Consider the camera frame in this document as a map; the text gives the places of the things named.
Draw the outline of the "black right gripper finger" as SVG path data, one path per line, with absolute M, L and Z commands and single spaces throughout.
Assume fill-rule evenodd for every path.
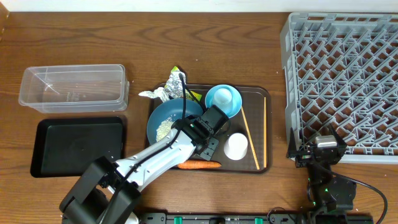
M 338 135 L 335 128 L 331 124 L 328 125 L 328 130 L 329 130 L 329 133 L 331 135 L 333 135 L 333 137 L 335 138 L 338 148 L 346 148 L 347 147 L 346 142 Z
M 293 128 L 291 128 L 286 158 L 295 158 L 296 155 L 297 155 L 297 145 L 295 143 L 295 134 Z

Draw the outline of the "dark blue plate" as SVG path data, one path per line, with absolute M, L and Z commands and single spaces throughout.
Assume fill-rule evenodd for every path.
M 161 103 L 155 110 L 150 114 L 147 122 L 147 138 L 149 144 L 156 143 L 157 129 L 161 125 L 161 122 L 170 118 L 170 121 L 176 121 L 182 117 L 183 112 L 183 99 L 173 99 Z M 192 100 L 186 100 L 186 111 L 185 116 L 203 114 L 203 110 L 200 105 Z

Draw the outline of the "white rice pile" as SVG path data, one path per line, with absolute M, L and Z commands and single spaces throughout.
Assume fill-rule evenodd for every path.
M 159 127 L 156 130 L 156 141 L 157 142 L 159 142 L 161 139 L 166 137 L 166 135 L 171 130 L 173 123 L 174 122 L 171 117 L 167 118 L 166 120 L 164 120 L 160 123 Z

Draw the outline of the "white pink cup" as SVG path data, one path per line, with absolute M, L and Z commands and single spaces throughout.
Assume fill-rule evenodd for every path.
M 225 155 L 234 161 L 241 160 L 245 157 L 248 150 L 248 139 L 244 134 L 232 134 L 224 144 Z

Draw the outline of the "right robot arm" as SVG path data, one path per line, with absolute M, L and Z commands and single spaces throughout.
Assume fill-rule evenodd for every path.
M 299 223 L 348 223 L 346 212 L 353 209 L 356 183 L 331 173 L 331 166 L 341 160 L 347 144 L 333 127 L 328 131 L 326 136 L 317 136 L 313 144 L 299 149 L 294 130 L 290 130 L 286 157 L 294 159 L 297 168 L 307 169 L 307 197 L 315 204 Z

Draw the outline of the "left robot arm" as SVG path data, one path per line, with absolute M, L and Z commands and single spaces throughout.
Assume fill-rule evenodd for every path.
M 162 140 L 140 153 L 89 165 L 60 204 L 64 223 L 138 223 L 134 214 L 141 191 L 170 168 L 187 161 L 227 123 L 213 115 L 188 116 Z

